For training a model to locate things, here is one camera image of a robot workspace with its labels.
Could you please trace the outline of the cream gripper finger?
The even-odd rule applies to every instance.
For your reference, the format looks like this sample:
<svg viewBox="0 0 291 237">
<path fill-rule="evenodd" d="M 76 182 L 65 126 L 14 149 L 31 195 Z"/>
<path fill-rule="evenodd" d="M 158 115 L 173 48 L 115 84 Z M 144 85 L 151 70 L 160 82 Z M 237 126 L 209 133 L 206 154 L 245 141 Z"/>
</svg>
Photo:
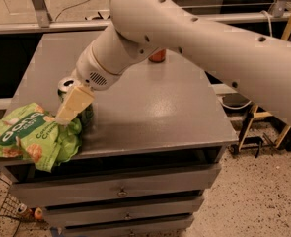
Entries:
<svg viewBox="0 0 291 237">
<path fill-rule="evenodd" d="M 80 118 L 83 124 L 87 124 L 93 117 L 94 99 L 94 93 L 89 87 L 72 86 L 57 111 L 55 121 L 59 124 L 69 124 L 74 118 Z"/>
</svg>

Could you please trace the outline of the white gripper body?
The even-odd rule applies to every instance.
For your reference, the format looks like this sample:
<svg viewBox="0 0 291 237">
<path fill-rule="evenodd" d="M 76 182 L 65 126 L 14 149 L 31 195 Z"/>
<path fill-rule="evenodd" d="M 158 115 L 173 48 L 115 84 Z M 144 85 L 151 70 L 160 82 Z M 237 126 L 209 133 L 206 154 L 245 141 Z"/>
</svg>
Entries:
<svg viewBox="0 0 291 237">
<path fill-rule="evenodd" d="M 97 91 L 108 89 L 120 79 L 119 75 L 111 74 L 103 69 L 93 54 L 91 44 L 79 56 L 71 75 L 82 84 Z"/>
</svg>

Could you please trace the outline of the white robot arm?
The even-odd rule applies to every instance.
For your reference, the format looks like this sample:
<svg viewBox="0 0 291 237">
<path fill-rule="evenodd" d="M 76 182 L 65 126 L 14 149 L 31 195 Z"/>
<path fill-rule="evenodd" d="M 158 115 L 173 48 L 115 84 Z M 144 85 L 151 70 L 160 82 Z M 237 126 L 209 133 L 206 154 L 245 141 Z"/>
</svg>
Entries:
<svg viewBox="0 0 291 237">
<path fill-rule="evenodd" d="M 165 48 L 291 126 L 291 42 L 202 19 L 172 0 L 110 0 L 110 18 L 72 72 L 92 89 Z"/>
</svg>

